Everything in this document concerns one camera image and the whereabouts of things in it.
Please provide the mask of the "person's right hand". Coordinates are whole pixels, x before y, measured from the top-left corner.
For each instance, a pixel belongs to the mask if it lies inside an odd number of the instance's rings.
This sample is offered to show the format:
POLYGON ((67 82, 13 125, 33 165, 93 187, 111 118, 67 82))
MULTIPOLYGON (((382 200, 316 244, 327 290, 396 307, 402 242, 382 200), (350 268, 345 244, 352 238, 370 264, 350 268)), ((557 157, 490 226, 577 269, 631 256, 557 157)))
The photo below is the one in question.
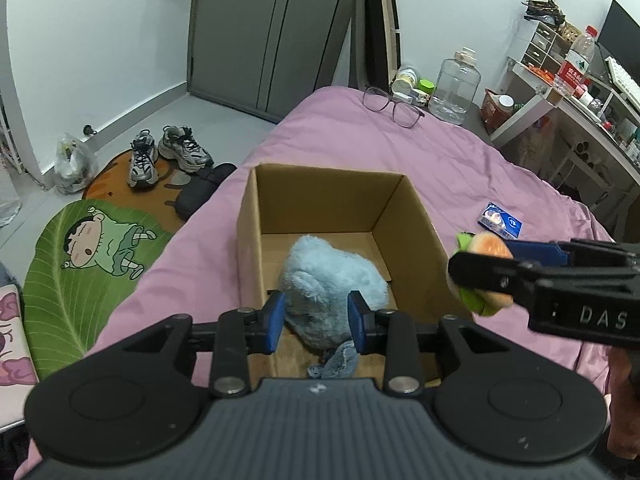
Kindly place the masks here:
POLYGON ((611 426, 608 450, 624 460, 639 455, 639 400, 630 382, 631 362, 623 349, 608 352, 611 426))

